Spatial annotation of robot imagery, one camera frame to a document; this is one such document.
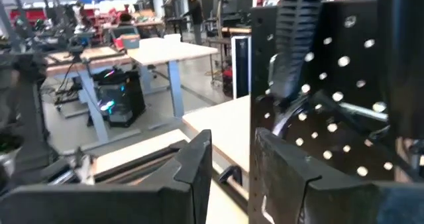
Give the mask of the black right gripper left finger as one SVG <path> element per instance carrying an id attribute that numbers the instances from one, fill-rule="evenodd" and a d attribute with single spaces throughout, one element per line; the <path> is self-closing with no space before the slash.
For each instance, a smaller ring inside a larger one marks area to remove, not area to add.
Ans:
<path id="1" fill-rule="evenodd" d="M 37 184 L 1 198 L 2 224 L 202 224 L 212 176 L 211 131 L 201 131 L 139 184 Z"/>

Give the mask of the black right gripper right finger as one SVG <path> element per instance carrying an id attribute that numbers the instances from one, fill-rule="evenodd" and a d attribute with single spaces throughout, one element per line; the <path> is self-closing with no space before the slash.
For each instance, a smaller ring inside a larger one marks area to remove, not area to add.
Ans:
<path id="1" fill-rule="evenodd" d="M 423 184 L 348 176 L 258 128 L 255 223 L 422 223 Z"/>

